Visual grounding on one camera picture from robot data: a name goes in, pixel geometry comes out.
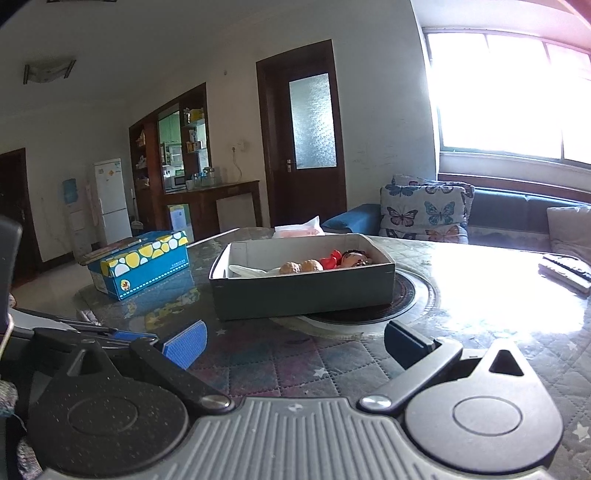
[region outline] doorway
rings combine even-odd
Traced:
[[[29,201],[24,148],[0,154],[0,215],[22,226],[21,244],[12,279],[12,285],[17,286],[35,278],[41,265]]]
[[[332,40],[256,64],[271,226],[347,210]]]

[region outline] refrigerator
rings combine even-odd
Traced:
[[[107,160],[93,165],[90,188],[92,208],[102,247],[130,237],[131,226],[125,201],[125,186],[121,159]]]

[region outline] gray box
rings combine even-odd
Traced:
[[[364,250],[374,262],[294,275],[242,278],[230,265],[273,270],[286,262],[328,257],[337,249]],[[229,244],[209,273],[216,314],[220,320],[332,312],[392,302],[395,263],[365,235],[307,236],[249,240]]]

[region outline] butterfly pillow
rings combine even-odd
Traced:
[[[427,180],[422,179],[421,177],[411,177],[409,175],[394,175],[392,177],[392,183],[397,186],[430,186],[430,193],[441,191],[443,193],[450,193],[451,190],[449,187],[462,187],[465,190],[465,198],[464,201],[466,203],[466,221],[470,219],[470,213],[472,211],[472,202],[474,201],[474,194],[476,188],[474,185],[470,185],[469,183],[465,183],[462,181],[438,181],[438,180]]]
[[[407,240],[467,243],[466,190],[451,186],[397,185],[381,190],[380,236]]]

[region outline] table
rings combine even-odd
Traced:
[[[234,397],[344,395],[355,400],[394,378],[401,367],[380,339],[340,340],[289,330],[269,319],[221,323],[209,269],[232,241],[269,238],[272,230],[238,229],[189,248],[191,267],[122,302],[92,286],[79,300],[109,326],[175,334],[202,319],[206,352],[191,371]],[[539,275],[540,254],[474,245],[374,238],[400,267],[422,275],[436,293],[413,321],[430,337],[466,348],[513,340],[554,398],[565,434],[551,472],[587,479],[591,469],[591,309],[587,300]]]

